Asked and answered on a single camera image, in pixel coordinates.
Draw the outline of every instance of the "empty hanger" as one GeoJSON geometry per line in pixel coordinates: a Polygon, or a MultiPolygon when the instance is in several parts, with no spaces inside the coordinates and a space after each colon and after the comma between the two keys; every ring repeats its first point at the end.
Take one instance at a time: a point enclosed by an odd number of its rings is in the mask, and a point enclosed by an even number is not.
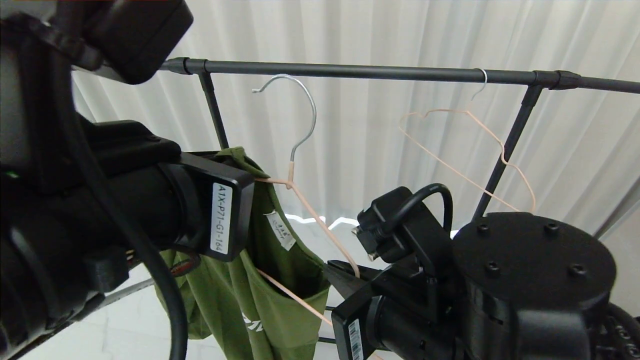
{"type": "MultiPolygon", "coordinates": [[[[482,86],[482,88],[480,88],[480,90],[476,91],[473,96],[471,97],[471,101],[474,100],[474,98],[476,97],[477,94],[480,94],[484,88],[486,87],[487,81],[488,81],[488,76],[487,73],[484,69],[478,69],[480,71],[482,71],[482,73],[484,74],[484,84],[482,86]]],[[[460,114],[464,114],[468,117],[470,117],[473,121],[475,121],[478,125],[480,125],[480,127],[482,129],[484,129],[487,133],[489,133],[489,135],[491,135],[491,137],[497,141],[500,144],[500,160],[503,162],[503,164],[505,164],[505,166],[508,167],[513,167],[514,169],[516,169],[518,171],[518,173],[520,174],[520,177],[522,178],[522,180],[524,181],[525,185],[527,186],[527,189],[529,189],[529,193],[531,194],[531,210],[530,212],[533,213],[536,209],[536,196],[533,193],[533,189],[531,188],[531,185],[529,184],[527,177],[524,175],[524,173],[522,172],[522,170],[520,170],[519,167],[517,167],[514,164],[511,164],[510,162],[506,161],[506,159],[504,158],[504,143],[502,142],[502,140],[500,140],[500,138],[498,138],[498,136],[496,136],[493,131],[489,130],[489,128],[484,125],[480,120],[478,120],[478,118],[473,115],[471,113],[471,111],[469,110],[454,110],[454,109],[434,109],[434,110],[429,110],[427,111],[424,115],[421,115],[420,113],[408,113],[405,114],[404,116],[402,116],[398,122],[398,129],[400,129],[400,131],[406,136],[408,137],[411,141],[413,141],[416,145],[418,145],[422,150],[426,151],[429,155],[431,155],[432,157],[434,157],[437,161],[439,161],[441,164],[443,164],[444,166],[446,166],[447,168],[451,169],[451,171],[453,171],[454,173],[458,174],[459,176],[461,176],[462,178],[464,178],[464,180],[467,180],[468,182],[470,182],[471,184],[473,184],[476,188],[480,189],[482,192],[484,192],[485,194],[489,195],[490,197],[493,197],[495,200],[503,203],[504,205],[506,205],[507,207],[511,208],[514,211],[519,211],[518,209],[516,209],[514,206],[512,206],[511,204],[507,203],[506,201],[502,200],[501,198],[495,196],[493,193],[489,192],[488,190],[485,190],[482,186],[478,185],[477,183],[473,182],[473,180],[469,179],[468,177],[464,176],[461,172],[457,171],[455,168],[453,168],[452,166],[450,166],[449,164],[447,164],[444,160],[441,160],[436,154],[434,154],[433,152],[429,151],[429,149],[427,149],[425,146],[421,145],[420,142],[418,142],[418,140],[414,139],[411,135],[409,135],[409,133],[407,133],[404,129],[403,129],[403,122],[404,120],[406,120],[407,118],[414,116],[414,115],[420,115],[422,119],[426,119],[427,117],[429,117],[429,114],[431,113],[435,113],[435,112],[450,112],[450,113],[460,113],[460,114]]]]}
{"type": "Polygon", "coordinates": [[[356,264],[355,260],[351,257],[351,255],[349,254],[347,249],[345,249],[344,246],[342,246],[340,241],[335,237],[335,235],[333,235],[333,233],[329,230],[329,228],[326,226],[326,224],[320,219],[320,216],[318,216],[316,211],[309,204],[307,199],[304,197],[304,195],[302,195],[302,193],[300,192],[300,190],[298,189],[296,184],[293,182],[294,158],[295,158],[295,155],[296,155],[296,150],[298,149],[298,147],[300,145],[302,145],[302,143],[304,143],[305,141],[307,141],[307,139],[309,139],[311,134],[313,134],[314,129],[316,128],[316,118],[317,118],[316,102],[314,101],[314,98],[311,96],[311,93],[309,93],[309,90],[307,89],[307,87],[302,82],[300,82],[300,80],[298,80],[298,79],[296,79],[296,78],[294,78],[294,77],[292,77],[290,75],[287,75],[287,74],[278,74],[278,75],[273,76],[269,81],[267,81],[262,86],[262,88],[253,89],[252,92],[253,93],[259,93],[259,92],[264,91],[264,89],[266,89],[267,86],[269,86],[269,84],[274,82],[274,80],[276,80],[276,79],[291,80],[291,81],[295,82],[296,84],[298,84],[300,87],[302,87],[302,89],[305,91],[305,93],[306,93],[306,95],[307,95],[307,97],[309,99],[309,103],[311,104],[311,110],[313,112],[313,116],[312,116],[312,119],[311,119],[311,128],[309,129],[308,134],[304,138],[302,138],[302,140],[298,141],[295,145],[293,145],[293,148],[291,149],[291,157],[289,159],[289,178],[288,178],[288,180],[268,178],[268,179],[256,179],[256,181],[262,181],[263,183],[271,183],[271,184],[282,184],[282,185],[286,185],[287,189],[292,189],[293,192],[298,197],[298,199],[300,200],[300,202],[302,203],[302,205],[314,217],[314,219],[316,220],[318,225],[320,225],[320,227],[322,228],[324,233],[329,237],[329,239],[331,239],[331,241],[335,244],[335,246],[338,247],[338,249],[340,250],[342,255],[344,255],[344,257],[349,261],[349,264],[351,264],[351,267],[353,269],[353,272],[355,273],[355,276],[356,277],[360,277],[360,270],[358,269],[358,264],[356,264]]]}

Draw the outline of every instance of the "silver hook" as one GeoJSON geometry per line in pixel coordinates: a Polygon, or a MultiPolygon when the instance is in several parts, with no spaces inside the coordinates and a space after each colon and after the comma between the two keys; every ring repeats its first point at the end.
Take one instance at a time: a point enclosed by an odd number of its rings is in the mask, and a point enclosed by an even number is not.
{"type": "Polygon", "coordinates": [[[480,88],[480,90],[478,90],[472,97],[471,97],[471,101],[474,100],[474,98],[476,97],[477,94],[480,94],[482,92],[482,90],[484,90],[484,87],[486,86],[486,82],[487,80],[489,80],[489,77],[486,75],[486,71],[484,71],[484,69],[479,69],[476,68],[480,71],[482,71],[482,73],[484,74],[484,84],[482,85],[482,87],[480,88]]]}
{"type": "Polygon", "coordinates": [[[313,111],[313,118],[311,120],[311,129],[309,129],[309,134],[307,134],[304,138],[302,138],[302,140],[300,140],[296,145],[293,145],[293,148],[291,149],[291,162],[293,162],[293,158],[296,155],[296,150],[298,150],[298,146],[302,145],[303,142],[307,141],[307,139],[311,137],[311,134],[314,133],[314,129],[316,128],[316,118],[317,118],[316,102],[314,101],[314,98],[311,96],[311,93],[309,93],[309,90],[307,89],[307,87],[303,83],[301,83],[300,80],[287,74],[275,75],[271,79],[269,79],[269,81],[267,81],[266,84],[262,86],[262,88],[252,89],[251,92],[254,94],[263,92],[264,89],[266,89],[267,86],[269,86],[269,84],[271,84],[276,79],[288,79],[291,81],[295,81],[298,85],[300,85],[300,87],[302,87],[302,89],[307,94],[307,97],[309,98],[309,103],[311,104],[311,110],[313,111]]]}

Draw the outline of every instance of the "green t-shirt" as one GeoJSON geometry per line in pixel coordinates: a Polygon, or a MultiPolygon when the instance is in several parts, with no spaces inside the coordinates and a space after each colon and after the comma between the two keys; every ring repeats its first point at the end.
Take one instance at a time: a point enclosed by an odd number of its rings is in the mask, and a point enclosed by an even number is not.
{"type": "MultiPolygon", "coordinates": [[[[222,157],[232,158],[255,177],[269,177],[241,147],[217,153],[216,158],[222,157]]],[[[162,256],[169,266],[187,258],[174,250],[162,256]]],[[[176,279],[189,320],[189,338],[213,334],[231,360],[312,359],[320,319],[273,287],[256,268],[320,313],[324,311],[329,282],[323,262],[291,229],[273,185],[261,182],[255,183],[249,238],[240,255],[229,263],[203,256],[196,270],[176,279]]]]}

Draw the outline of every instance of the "curtain fold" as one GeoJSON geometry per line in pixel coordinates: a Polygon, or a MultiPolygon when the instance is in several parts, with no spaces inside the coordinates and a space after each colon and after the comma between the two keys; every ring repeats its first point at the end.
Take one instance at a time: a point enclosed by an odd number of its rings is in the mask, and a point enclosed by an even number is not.
{"type": "MultiPolygon", "coordinates": [[[[637,1],[199,1],[195,22],[171,57],[509,70],[570,70],[640,81],[637,1]]],[[[308,131],[304,93],[269,76],[213,74],[231,146],[242,145],[274,177],[308,131]]],[[[481,191],[437,163],[397,129],[400,117],[433,108],[471,110],[506,139],[525,87],[367,79],[300,78],[318,109],[314,135],[296,153],[296,182],[330,223],[355,218],[399,185],[433,182],[454,196],[454,228],[481,191]]],[[[184,151],[219,149],[196,76],[158,72],[138,86],[74,73],[78,111],[92,121],[133,119],[184,151]]],[[[484,186],[499,146],[463,115],[408,119],[421,144],[484,186]]],[[[537,197],[536,214],[595,233],[640,178],[640,97],[545,90],[511,161],[537,197]]],[[[497,195],[518,209],[531,200],[508,168],[497,195]]],[[[288,213],[308,217],[282,192],[288,213]]],[[[429,208],[442,216],[439,199],[429,208]]],[[[507,208],[491,201],[488,211],[507,208]]]]}

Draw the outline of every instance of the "clothing rack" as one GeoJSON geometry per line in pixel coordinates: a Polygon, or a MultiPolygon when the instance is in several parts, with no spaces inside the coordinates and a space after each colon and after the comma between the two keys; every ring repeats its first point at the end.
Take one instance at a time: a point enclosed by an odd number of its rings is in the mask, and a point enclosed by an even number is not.
{"type": "MultiPolygon", "coordinates": [[[[446,81],[458,83],[484,83],[526,85],[527,91],[521,102],[520,111],[511,126],[511,131],[504,143],[504,159],[509,161],[513,150],[520,139],[531,111],[538,102],[542,90],[569,90],[585,88],[640,94],[640,83],[633,81],[589,78],[565,71],[513,71],[513,70],[480,70],[480,69],[447,69],[433,67],[387,67],[367,65],[332,65],[306,63],[262,63],[246,61],[212,61],[205,59],[174,58],[166,60],[160,70],[172,71],[184,75],[197,75],[209,105],[209,112],[218,134],[220,147],[229,147],[227,134],[220,115],[220,108],[211,80],[211,74],[257,74],[292,76],[314,76],[324,78],[357,78],[357,79],[389,79],[412,81],[446,81]]],[[[505,164],[500,158],[495,166],[485,189],[493,193],[498,186],[505,164]]],[[[489,205],[491,197],[483,193],[474,213],[474,219],[482,217],[489,205]]]]}

